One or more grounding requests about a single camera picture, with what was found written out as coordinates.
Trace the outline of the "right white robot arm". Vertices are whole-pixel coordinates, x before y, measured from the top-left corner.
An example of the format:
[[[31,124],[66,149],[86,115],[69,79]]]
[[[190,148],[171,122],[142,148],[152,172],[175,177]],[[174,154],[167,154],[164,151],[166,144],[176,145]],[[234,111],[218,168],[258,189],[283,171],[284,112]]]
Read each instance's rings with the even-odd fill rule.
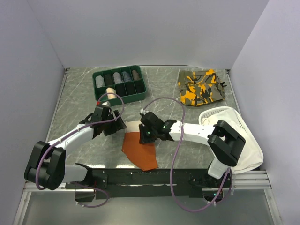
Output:
[[[223,174],[230,167],[235,167],[246,144],[245,138],[223,120],[214,125],[184,123],[178,120],[161,120],[153,112],[141,110],[139,124],[140,144],[162,141],[190,141],[210,147],[214,159],[208,173],[206,183],[217,186]]]

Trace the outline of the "green divided organizer tray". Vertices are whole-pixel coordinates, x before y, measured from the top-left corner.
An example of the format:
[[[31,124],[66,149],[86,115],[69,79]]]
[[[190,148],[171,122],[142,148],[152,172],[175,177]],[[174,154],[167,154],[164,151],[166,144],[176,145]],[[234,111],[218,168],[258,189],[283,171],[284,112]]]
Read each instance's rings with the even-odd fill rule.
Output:
[[[138,81],[133,80],[132,73],[131,73],[132,70],[136,70],[140,74],[141,80]],[[127,71],[131,75],[132,78],[131,82],[124,82],[122,77],[123,83],[120,84],[114,83],[114,85],[110,85],[110,86],[105,85],[104,87],[96,88],[95,77],[99,75],[104,77],[105,74],[111,74],[113,77],[114,72],[119,72],[122,76],[122,71]],[[107,99],[106,89],[108,87],[114,88],[116,90],[116,94],[119,95],[120,98],[122,98],[125,104],[142,101],[146,98],[146,93],[147,93],[146,82],[144,81],[142,70],[138,65],[119,67],[119,68],[113,68],[113,69],[95,72],[92,75],[92,82],[93,82],[95,100],[98,101],[99,99],[101,99],[102,101],[109,101],[112,106],[121,105],[121,101],[119,100],[118,97],[111,100]]]

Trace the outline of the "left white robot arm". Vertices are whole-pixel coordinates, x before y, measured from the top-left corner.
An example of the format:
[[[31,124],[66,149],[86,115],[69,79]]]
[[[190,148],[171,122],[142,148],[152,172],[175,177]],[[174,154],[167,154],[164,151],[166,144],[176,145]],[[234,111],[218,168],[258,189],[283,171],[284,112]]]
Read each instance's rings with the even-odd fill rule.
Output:
[[[24,178],[35,183],[40,190],[55,190],[61,183],[73,181],[82,188],[89,188],[93,184],[92,169],[83,164],[66,165],[66,157],[98,135],[108,136],[126,127],[119,111],[100,104],[67,134],[49,142],[37,142]]]

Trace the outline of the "orange underwear beige waistband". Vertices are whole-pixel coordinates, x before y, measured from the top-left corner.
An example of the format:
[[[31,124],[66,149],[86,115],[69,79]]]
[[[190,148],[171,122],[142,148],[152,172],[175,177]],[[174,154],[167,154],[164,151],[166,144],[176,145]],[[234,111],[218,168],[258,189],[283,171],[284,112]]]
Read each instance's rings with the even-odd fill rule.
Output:
[[[140,121],[126,121],[125,135],[122,152],[129,161],[142,171],[150,171],[158,168],[154,143],[140,144]]]

